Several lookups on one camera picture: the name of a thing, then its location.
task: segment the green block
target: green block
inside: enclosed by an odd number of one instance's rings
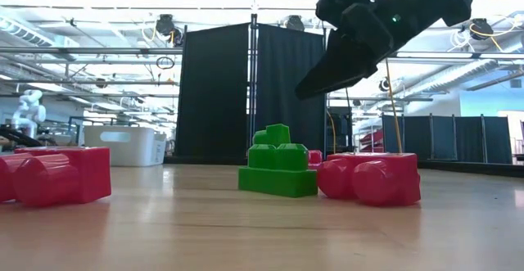
[[[238,171],[238,189],[287,197],[316,196],[317,172],[243,167]]]
[[[280,144],[291,142],[289,127],[283,124],[272,124],[265,130],[255,132],[253,144],[267,144],[279,147]]]
[[[247,154],[247,166],[258,169],[276,169],[277,148],[266,144],[253,145]]]
[[[238,171],[238,189],[277,196],[315,196],[317,173],[308,170],[308,151],[302,144],[255,144],[248,166]]]

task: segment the light wooden floor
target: light wooden floor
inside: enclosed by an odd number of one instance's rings
[[[420,206],[239,192],[236,169],[114,168],[83,206],[0,205],[0,270],[523,270],[524,182],[423,171]]]

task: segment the white robot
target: white robot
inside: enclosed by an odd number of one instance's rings
[[[27,90],[24,95],[20,96],[18,109],[13,115],[12,124],[14,129],[28,127],[26,133],[31,138],[36,137],[38,123],[46,120],[46,108],[40,105],[42,91]]]

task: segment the black partition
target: black partition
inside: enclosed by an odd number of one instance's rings
[[[255,129],[285,124],[293,142],[325,151],[325,96],[300,101],[295,95],[323,53],[322,35],[259,25]]]
[[[400,141],[402,142],[402,150],[405,151],[404,140],[404,118],[399,117]],[[382,116],[382,132],[384,133],[384,151],[398,153],[399,144],[396,138],[395,117],[391,115]]]
[[[484,162],[484,142],[481,117],[455,118],[457,129],[457,159],[462,162]]]
[[[490,164],[512,164],[509,125],[506,117],[484,117],[486,156]]]
[[[457,160],[454,119],[450,116],[433,116],[433,160]]]
[[[431,117],[406,116],[403,119],[404,152],[416,153],[419,160],[431,159]]]
[[[176,156],[227,164],[245,159],[248,24],[187,33]]]

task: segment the cylindrical block stud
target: cylindrical block stud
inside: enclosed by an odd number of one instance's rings
[[[395,199],[399,185],[386,162],[373,160],[355,167],[353,187],[357,197],[369,206],[388,206]]]
[[[27,153],[0,157],[0,202],[16,199],[12,175],[30,157],[32,156]]]
[[[351,165],[347,159],[324,161],[317,171],[318,187],[329,198],[355,199],[352,179],[354,168],[355,165]]]
[[[308,169],[308,149],[302,144],[282,144],[277,149],[277,169]]]
[[[56,154],[25,160],[13,174],[17,197],[26,206],[51,206],[74,201],[79,172],[67,156]]]
[[[247,166],[257,169],[276,169],[277,148],[273,145],[255,144],[248,152]]]

